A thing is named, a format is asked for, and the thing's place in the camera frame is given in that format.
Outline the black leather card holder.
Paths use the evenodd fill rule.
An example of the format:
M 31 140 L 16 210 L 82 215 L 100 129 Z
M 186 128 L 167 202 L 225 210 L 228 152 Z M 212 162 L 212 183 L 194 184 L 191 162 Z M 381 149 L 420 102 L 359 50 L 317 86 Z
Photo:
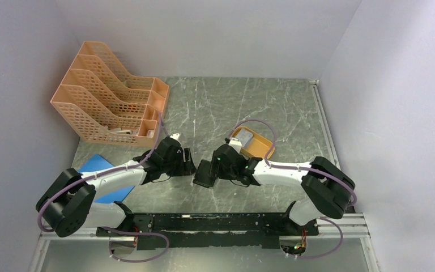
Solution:
M 193 178 L 193 184 L 211 188 L 217 179 L 217 169 L 208 160 L 201 160 Z

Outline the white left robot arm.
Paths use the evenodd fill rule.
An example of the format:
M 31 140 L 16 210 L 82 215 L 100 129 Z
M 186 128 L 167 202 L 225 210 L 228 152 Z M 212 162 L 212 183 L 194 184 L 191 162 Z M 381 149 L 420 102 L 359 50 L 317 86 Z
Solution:
M 139 228 L 134 213 L 121 201 L 99 203 L 105 195 L 126 187 L 136 187 L 168 177 L 191 176 L 196 167 L 189 148 L 183 148 L 174 136 L 165 137 L 151 150 L 116 167 L 94 172 L 68 168 L 36 203 L 38 222 L 67 237 L 80 228 L 98 227 L 125 236 Z

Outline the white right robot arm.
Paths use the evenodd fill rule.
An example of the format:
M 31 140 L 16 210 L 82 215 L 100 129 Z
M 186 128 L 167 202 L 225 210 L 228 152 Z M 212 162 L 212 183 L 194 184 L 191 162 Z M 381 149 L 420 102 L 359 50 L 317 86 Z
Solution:
M 297 189 L 302 199 L 290 204 L 283 219 L 284 230 L 298 234 L 312 220 L 321 216 L 340 219 L 357 197 L 355 183 L 328 159 L 317 156 L 306 163 L 274 163 L 263 158 L 246 158 L 229 144 L 221 145 L 210 161 L 202 160 L 199 170 L 205 186 L 215 180 L 238 181 L 244 186 L 280 185 Z

